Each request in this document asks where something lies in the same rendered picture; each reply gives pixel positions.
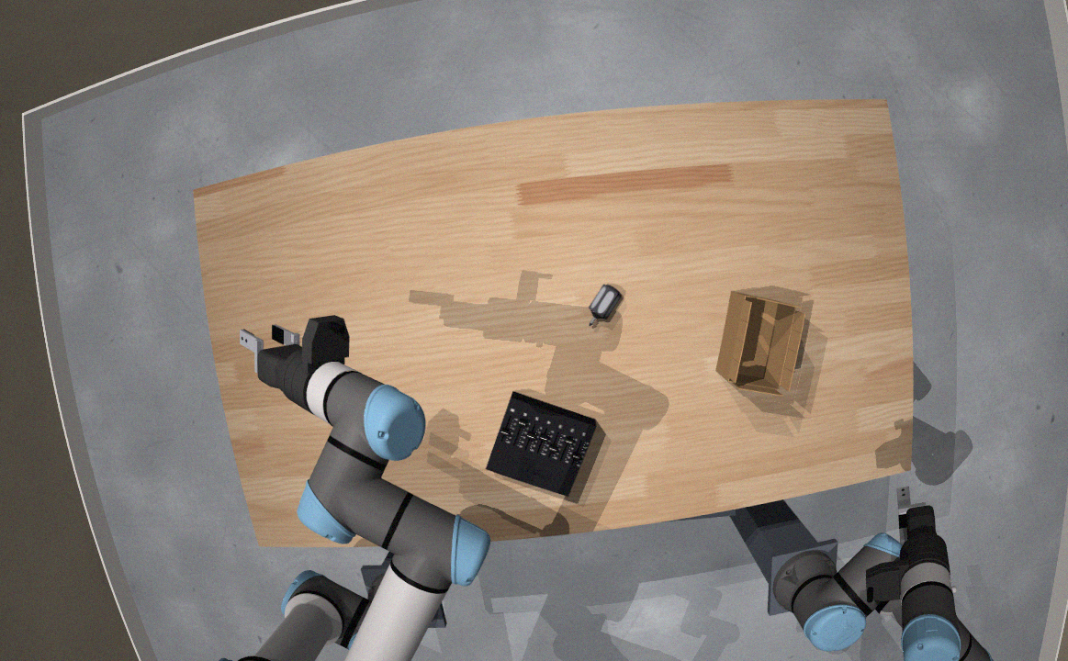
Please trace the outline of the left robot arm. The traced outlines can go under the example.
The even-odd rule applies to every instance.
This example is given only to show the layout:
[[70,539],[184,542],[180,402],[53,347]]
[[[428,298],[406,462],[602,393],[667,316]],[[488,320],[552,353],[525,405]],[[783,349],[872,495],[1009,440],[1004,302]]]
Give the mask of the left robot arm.
[[490,534],[382,478],[389,460],[422,443],[427,420],[410,395],[348,371],[328,385],[323,411],[333,428],[298,518],[332,542],[360,535],[394,555],[368,599],[325,575],[298,575],[282,601],[285,620],[237,661],[315,661],[333,643],[349,649],[344,661],[411,661],[451,583],[466,587],[478,575]]

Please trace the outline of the brown cardboard box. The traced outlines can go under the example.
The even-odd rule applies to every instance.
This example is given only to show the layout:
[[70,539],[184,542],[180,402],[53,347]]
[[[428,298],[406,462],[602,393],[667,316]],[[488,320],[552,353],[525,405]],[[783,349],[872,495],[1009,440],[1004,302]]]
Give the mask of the brown cardboard box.
[[747,392],[781,395],[780,385],[790,392],[794,383],[805,314],[761,298],[731,290],[714,372]]

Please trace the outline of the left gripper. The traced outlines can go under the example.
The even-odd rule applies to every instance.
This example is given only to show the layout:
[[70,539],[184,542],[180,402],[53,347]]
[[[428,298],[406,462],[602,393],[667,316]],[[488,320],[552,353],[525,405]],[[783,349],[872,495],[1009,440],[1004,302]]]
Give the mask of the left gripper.
[[350,339],[344,318],[332,315],[309,319],[302,346],[299,333],[278,325],[272,325],[272,339],[286,346],[264,350],[264,340],[240,330],[240,344],[255,353],[258,379],[280,388],[287,400],[329,423],[323,411],[325,390],[339,374],[354,371],[344,365],[344,357],[349,357]]

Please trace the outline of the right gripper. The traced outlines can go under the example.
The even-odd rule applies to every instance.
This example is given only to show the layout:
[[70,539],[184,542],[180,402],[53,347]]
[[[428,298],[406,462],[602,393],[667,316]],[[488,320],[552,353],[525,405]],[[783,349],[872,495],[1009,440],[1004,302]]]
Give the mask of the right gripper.
[[907,591],[928,581],[945,583],[956,593],[956,586],[951,587],[948,546],[936,533],[933,507],[926,502],[911,505],[910,487],[898,487],[897,502],[900,561],[881,562],[866,570],[868,602],[900,599],[900,595],[904,599]]

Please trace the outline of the black lighting desk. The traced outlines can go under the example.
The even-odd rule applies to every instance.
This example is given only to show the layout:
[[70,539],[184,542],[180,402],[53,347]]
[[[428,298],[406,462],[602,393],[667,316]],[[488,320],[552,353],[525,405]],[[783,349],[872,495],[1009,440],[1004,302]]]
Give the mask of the black lighting desk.
[[593,418],[512,392],[486,470],[568,497],[596,427]]

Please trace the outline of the black screwdriver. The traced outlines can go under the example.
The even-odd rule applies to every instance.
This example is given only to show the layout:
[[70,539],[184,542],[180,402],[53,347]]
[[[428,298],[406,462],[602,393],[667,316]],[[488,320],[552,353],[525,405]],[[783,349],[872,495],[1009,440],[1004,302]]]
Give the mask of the black screwdriver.
[[603,285],[588,306],[593,317],[590,319],[588,326],[593,325],[596,319],[608,319],[619,298],[619,290],[610,285]]

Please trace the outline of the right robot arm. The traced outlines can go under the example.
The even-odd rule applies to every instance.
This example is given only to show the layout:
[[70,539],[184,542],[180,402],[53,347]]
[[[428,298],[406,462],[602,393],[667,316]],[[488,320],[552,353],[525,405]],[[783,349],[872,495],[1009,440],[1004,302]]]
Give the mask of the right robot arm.
[[902,626],[904,661],[993,661],[957,618],[953,593],[945,583],[918,583],[904,599],[900,595],[900,599],[868,602],[866,570],[881,562],[899,561],[900,551],[902,544],[894,537],[875,534],[838,573],[822,552],[795,554],[774,577],[774,598],[794,612],[804,635],[820,650],[851,647],[876,610]]

